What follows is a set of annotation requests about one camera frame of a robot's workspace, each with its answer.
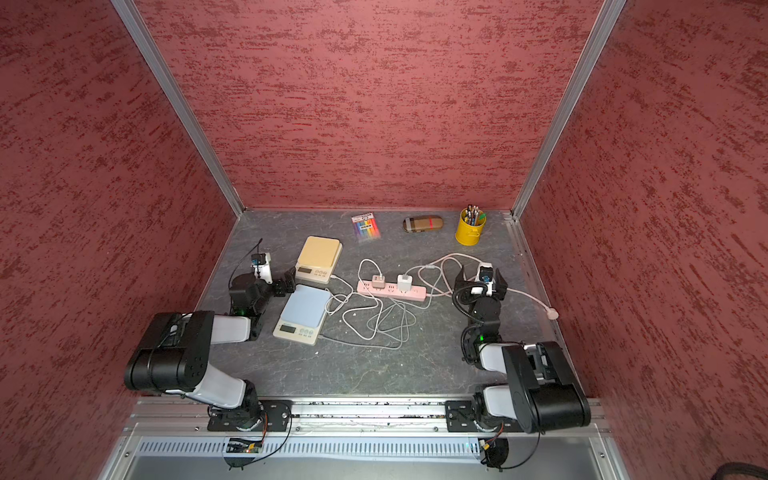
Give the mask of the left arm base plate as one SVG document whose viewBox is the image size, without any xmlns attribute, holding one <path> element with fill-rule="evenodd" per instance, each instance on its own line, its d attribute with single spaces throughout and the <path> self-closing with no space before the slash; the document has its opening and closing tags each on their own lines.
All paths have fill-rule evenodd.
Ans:
<svg viewBox="0 0 768 480">
<path fill-rule="evenodd" d="M 208 407 L 209 432 L 286 432 L 292 416 L 293 403 L 289 400 L 258 400 L 252 406 L 235 409 Z"/>
</svg>

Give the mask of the white square charger block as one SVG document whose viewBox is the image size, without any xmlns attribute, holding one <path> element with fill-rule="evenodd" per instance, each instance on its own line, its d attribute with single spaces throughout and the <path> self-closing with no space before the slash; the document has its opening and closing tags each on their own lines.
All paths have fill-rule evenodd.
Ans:
<svg viewBox="0 0 768 480">
<path fill-rule="evenodd" d="M 400 274 L 397 277 L 397 288 L 402 293 L 408 293 L 412 289 L 413 279 L 408 274 Z"/>
</svg>

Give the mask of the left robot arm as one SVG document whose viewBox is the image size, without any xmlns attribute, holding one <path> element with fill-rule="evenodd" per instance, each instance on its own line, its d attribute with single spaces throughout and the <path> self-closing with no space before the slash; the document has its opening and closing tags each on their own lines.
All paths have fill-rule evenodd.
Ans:
<svg viewBox="0 0 768 480">
<path fill-rule="evenodd" d="M 260 400 L 253 382 L 216 368 L 209 354 L 213 345 L 256 340 L 268 301 L 295 289 L 294 268 L 271 281 L 242 274 L 230 280 L 229 315 L 205 310 L 156 314 L 127 363 L 125 386 L 204 404 L 212 432 L 286 432 L 292 403 Z"/>
</svg>

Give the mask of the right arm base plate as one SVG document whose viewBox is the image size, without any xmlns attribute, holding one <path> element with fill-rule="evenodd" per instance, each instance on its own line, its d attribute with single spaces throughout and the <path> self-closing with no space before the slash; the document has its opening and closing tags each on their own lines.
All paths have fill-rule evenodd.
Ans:
<svg viewBox="0 0 768 480">
<path fill-rule="evenodd" d="M 449 400 L 444 404 L 449 432 L 522 433 L 516 420 L 494 416 L 481 400 Z"/>
</svg>

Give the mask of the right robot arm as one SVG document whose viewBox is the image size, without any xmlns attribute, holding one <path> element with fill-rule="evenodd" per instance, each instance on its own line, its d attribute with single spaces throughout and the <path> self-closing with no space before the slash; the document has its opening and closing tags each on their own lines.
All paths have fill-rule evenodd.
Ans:
<svg viewBox="0 0 768 480">
<path fill-rule="evenodd" d="M 501 304 L 508 292 L 500 271 L 488 263 L 480 264 L 474 278 L 460 271 L 454 280 L 451 302 L 467 319 L 460 335 L 463 361 L 506 378 L 475 392 L 474 426 L 494 433 L 508 425 L 524 433 L 588 426 L 589 402 L 561 346 L 502 339 Z"/>
</svg>

